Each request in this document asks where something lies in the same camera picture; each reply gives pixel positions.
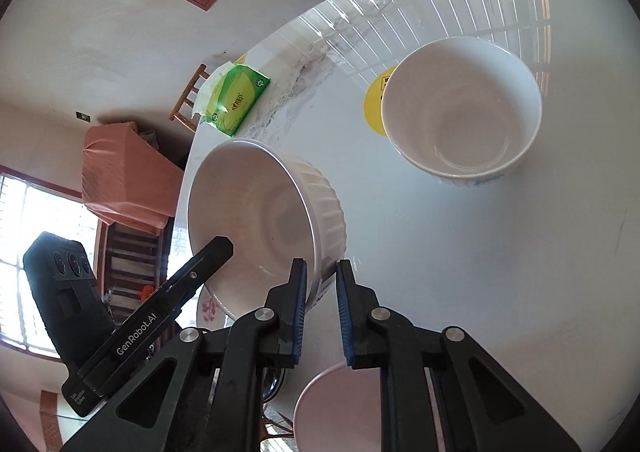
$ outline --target bowl rim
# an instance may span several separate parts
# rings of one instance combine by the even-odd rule
[[[333,374],[335,371],[339,371],[340,369],[347,369],[347,368],[349,368],[349,366],[347,365],[347,362],[345,360],[338,362],[337,364],[334,364],[331,367],[324,369],[324,371],[318,372],[318,374],[316,374],[311,379],[311,381],[305,385],[305,388],[302,389],[300,396],[298,396],[298,399],[296,400],[296,406],[293,409],[293,432],[294,433],[296,431],[296,415],[300,414],[298,411],[298,407],[300,407],[301,402],[304,402],[308,393],[315,387],[316,383],[324,379],[326,376]]]
[[[220,143],[220,145],[213,147],[213,149],[207,154],[207,156],[202,160],[202,163],[200,163],[200,166],[196,170],[196,173],[193,177],[193,182],[191,183],[191,190],[189,193],[189,201],[187,205],[187,233],[189,232],[189,227],[191,224],[190,212],[192,211],[192,209],[189,208],[189,205],[191,204],[191,191],[193,190],[193,183],[195,183],[196,177],[200,172],[200,169],[204,166],[207,159],[209,158],[213,159],[215,157],[213,154],[215,154],[215,152],[218,151],[221,147],[232,146],[232,145],[244,145],[244,146],[249,145],[267,153],[285,171],[285,173],[289,177],[289,180],[293,183],[293,186],[295,186],[296,191],[298,192],[298,196],[300,197],[300,200],[302,201],[302,204],[305,208],[306,219],[307,219],[307,222],[309,223],[309,228],[311,230],[311,239],[312,239],[313,252],[314,252],[314,263],[313,263],[314,271],[313,271],[313,280],[311,282],[310,289],[308,286],[308,278],[307,278],[308,294],[306,295],[306,298],[305,298],[305,310],[308,310],[316,300],[316,295],[318,294],[318,289],[320,287],[320,281],[322,280],[322,276],[321,276],[322,246],[321,246],[321,239],[320,239],[320,231],[318,228],[318,220],[316,219],[316,214],[313,211],[313,208],[311,207],[311,200],[309,198],[309,195],[306,192],[304,184],[300,183],[300,177],[297,175],[297,172],[292,170],[292,168],[290,168],[289,164],[286,162],[285,159],[277,155],[271,148],[269,148],[264,143],[261,143],[260,141],[256,141],[255,139],[249,139],[249,138],[241,138],[241,137],[231,138]],[[193,250],[193,243],[191,242],[191,239],[192,238],[189,237],[190,245],[192,246],[191,250]],[[209,291],[209,294],[218,302],[222,310],[230,318],[232,318],[233,320],[236,320],[238,317],[244,314],[244,313],[240,315],[232,314],[231,311],[229,311],[229,309],[225,307],[225,305],[222,303],[220,298],[209,289],[209,286],[207,285],[208,281],[209,280],[205,282],[205,287],[207,288],[207,291]]]
[[[532,80],[534,81],[534,83],[536,84],[536,89],[537,89],[537,94],[536,94],[536,104],[537,104],[537,112],[538,112],[538,117],[537,117],[537,121],[536,121],[536,127],[533,131],[533,134],[530,136],[530,139],[527,141],[526,145],[516,154],[514,155],[514,157],[512,157],[511,159],[509,159],[507,162],[503,163],[502,165],[500,165],[499,167],[495,167],[489,170],[485,170],[483,172],[478,172],[476,174],[453,174],[453,173],[448,173],[448,172],[440,172],[438,170],[434,170],[431,167],[425,165],[424,163],[420,162],[420,161],[416,161],[414,158],[408,156],[407,154],[405,154],[405,152],[401,149],[401,144],[398,143],[398,140],[394,138],[394,136],[389,132],[388,129],[388,124],[385,122],[385,110],[388,113],[388,105],[385,106],[385,103],[388,104],[389,101],[386,100],[385,101],[385,93],[383,92],[382,94],[382,104],[380,106],[380,115],[382,116],[382,125],[385,128],[385,132],[386,132],[386,136],[388,137],[389,141],[392,143],[392,145],[396,148],[396,150],[398,152],[400,152],[400,154],[402,155],[402,157],[404,157],[407,161],[409,161],[412,165],[414,165],[415,167],[420,168],[421,170],[424,170],[425,172],[434,175],[436,177],[440,177],[443,179],[451,179],[451,180],[458,180],[458,181],[476,181],[476,180],[482,180],[485,178],[489,178],[489,177],[494,177],[500,174],[504,174],[506,173],[506,171],[508,170],[508,168],[513,167],[515,164],[517,164],[523,157],[524,154],[526,154],[527,151],[529,151],[529,148],[531,147],[531,145],[533,145],[533,142],[536,140],[537,136],[538,136],[538,132],[540,131],[540,125],[542,124],[542,107],[543,107],[543,103],[542,103],[542,94],[540,93],[540,87],[538,85],[538,82],[536,81],[535,77],[533,76],[533,73],[531,72],[531,70],[529,69],[529,66],[527,66],[526,63],[524,63],[524,61],[517,56],[516,54],[512,53],[511,51],[503,48],[502,46],[499,46],[498,44],[490,41],[490,40],[486,40],[485,38],[479,38],[479,37],[474,37],[474,36],[454,36],[454,37],[446,37],[446,38],[440,38],[439,40],[434,40],[433,42],[429,42],[428,44],[425,44],[421,47],[418,47],[415,51],[413,51],[412,53],[408,54],[396,67],[396,69],[394,69],[394,71],[391,73],[391,76],[389,77],[388,82],[386,83],[385,86],[385,90],[386,87],[388,86],[388,84],[392,81],[394,75],[396,74],[396,72],[398,71],[398,69],[400,69],[400,67],[402,67],[402,64],[404,64],[404,66],[406,67],[409,63],[410,63],[410,58],[412,56],[415,56],[419,51],[426,51],[429,50],[430,48],[433,48],[433,46],[435,44],[441,44],[441,43],[451,43],[451,41],[455,41],[455,42],[460,42],[462,40],[462,38],[464,39],[464,41],[472,41],[475,42],[477,41],[478,43],[483,43],[485,45],[490,45],[494,48],[499,49],[500,51],[503,51],[504,53],[509,54],[511,57],[514,58],[514,63],[516,65],[520,65],[520,67],[523,67],[524,69],[527,70],[527,73],[530,75],[530,77],[532,78]]]

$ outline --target table surface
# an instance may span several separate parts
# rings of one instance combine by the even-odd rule
[[[439,38],[487,38],[536,76],[538,139],[512,175],[441,183],[366,121],[369,85]],[[237,136],[334,187],[359,283],[417,326],[464,327],[585,451],[640,390],[640,22],[626,0],[327,0],[248,53],[271,84]],[[225,137],[199,125],[178,202]],[[274,401],[342,360],[335,289],[307,314]]]

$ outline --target wooden chair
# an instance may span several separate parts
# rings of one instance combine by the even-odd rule
[[[206,71],[207,66],[205,64],[200,64],[198,70],[196,70],[193,78],[189,81],[187,86],[184,88],[184,91],[180,95],[178,102],[175,104],[174,109],[171,111],[171,115],[169,119],[173,121],[177,119],[180,123],[182,123],[185,127],[187,127],[191,132],[196,132],[196,125],[194,125],[188,118],[184,117],[180,113],[180,109],[183,105],[187,105],[188,107],[193,109],[193,100],[189,99],[190,94],[197,94],[199,87],[196,87],[200,79],[206,80],[209,78],[209,73]]]
[[[260,420],[260,442],[280,438],[280,439],[295,439],[295,435],[293,433],[293,422],[285,418],[280,413],[277,413],[282,420],[280,422],[273,421],[273,419],[268,418],[264,409],[262,409],[262,419]],[[272,434],[269,432],[267,425],[274,430],[275,432]]]

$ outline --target pink flower pattern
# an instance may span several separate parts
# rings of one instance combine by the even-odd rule
[[[212,322],[216,317],[216,303],[212,299],[212,297],[209,297],[206,299],[206,301],[204,301],[204,303],[202,304],[201,313],[202,320],[204,320],[205,322]]]

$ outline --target green tissue package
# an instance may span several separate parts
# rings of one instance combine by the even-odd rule
[[[231,136],[271,80],[243,64],[228,62],[213,71],[198,91],[193,114]]]

